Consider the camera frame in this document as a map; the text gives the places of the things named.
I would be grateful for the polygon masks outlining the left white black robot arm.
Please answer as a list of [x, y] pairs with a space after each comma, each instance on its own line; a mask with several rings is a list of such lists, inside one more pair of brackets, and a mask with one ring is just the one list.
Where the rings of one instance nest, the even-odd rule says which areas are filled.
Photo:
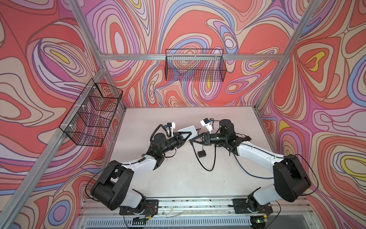
[[198, 136], [193, 126], [174, 132], [175, 123], [160, 124], [150, 136], [147, 152], [131, 162], [116, 160], [101, 170], [89, 197], [102, 203], [110, 210], [128, 208], [136, 214], [146, 208], [146, 196], [131, 189], [134, 177], [158, 169], [166, 158], [166, 153], [181, 148], [189, 139]]

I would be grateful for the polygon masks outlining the black power adapter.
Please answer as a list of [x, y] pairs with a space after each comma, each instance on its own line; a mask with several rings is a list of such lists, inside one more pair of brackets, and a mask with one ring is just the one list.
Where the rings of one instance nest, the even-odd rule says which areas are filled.
[[191, 146], [193, 147], [193, 151], [195, 152], [196, 156], [198, 158], [202, 158], [206, 156], [206, 151], [204, 149], [200, 150], [200, 151], [196, 151], [193, 145], [193, 141], [190, 141]]
[[251, 137], [248, 135], [243, 135], [243, 134], [236, 134], [238, 137], [240, 137], [243, 141], [251, 141]]

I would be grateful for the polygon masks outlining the small white network switch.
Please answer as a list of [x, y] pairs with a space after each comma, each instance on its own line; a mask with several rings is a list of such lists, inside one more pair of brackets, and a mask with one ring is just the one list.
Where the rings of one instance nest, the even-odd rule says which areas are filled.
[[192, 138], [196, 138], [198, 136], [198, 132], [194, 126], [189, 126], [183, 129], [178, 130], [178, 133], [181, 134], [183, 140], [188, 141]]

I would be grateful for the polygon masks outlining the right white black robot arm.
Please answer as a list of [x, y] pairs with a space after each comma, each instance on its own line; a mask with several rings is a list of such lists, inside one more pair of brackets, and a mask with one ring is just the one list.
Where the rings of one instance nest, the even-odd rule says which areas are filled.
[[259, 212], [268, 203], [285, 200], [294, 202], [311, 187], [311, 181], [297, 156], [284, 156], [252, 144], [248, 136], [240, 137], [229, 119], [219, 121], [218, 133], [212, 133], [212, 119], [204, 119], [201, 125], [207, 132], [199, 135], [201, 145], [216, 145], [229, 154], [247, 158], [272, 173], [273, 182], [259, 187], [247, 196], [245, 207], [252, 213]]

